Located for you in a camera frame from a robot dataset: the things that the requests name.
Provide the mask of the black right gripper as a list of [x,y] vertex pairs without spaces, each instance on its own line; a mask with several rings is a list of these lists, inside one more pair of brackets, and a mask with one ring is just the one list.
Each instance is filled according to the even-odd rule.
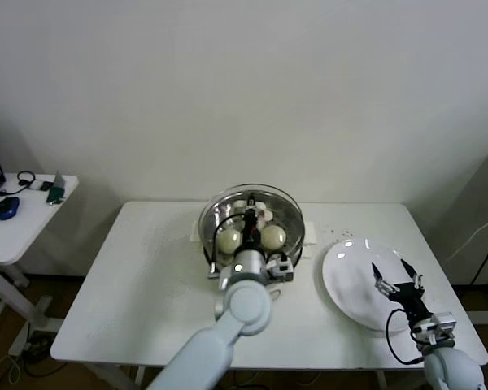
[[422,301],[425,289],[422,284],[422,274],[418,274],[415,268],[401,259],[403,268],[411,278],[410,282],[392,284],[383,279],[381,272],[372,262],[375,288],[390,301],[399,303],[407,316],[409,323],[418,323],[432,317],[425,303]]

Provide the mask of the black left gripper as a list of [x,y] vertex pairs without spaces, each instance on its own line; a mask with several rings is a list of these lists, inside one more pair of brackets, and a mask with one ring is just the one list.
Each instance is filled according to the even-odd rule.
[[260,251],[260,231],[258,229],[258,218],[256,213],[255,197],[250,195],[246,201],[246,212],[243,216],[244,228],[242,230],[242,242],[238,247],[239,251],[257,250]]

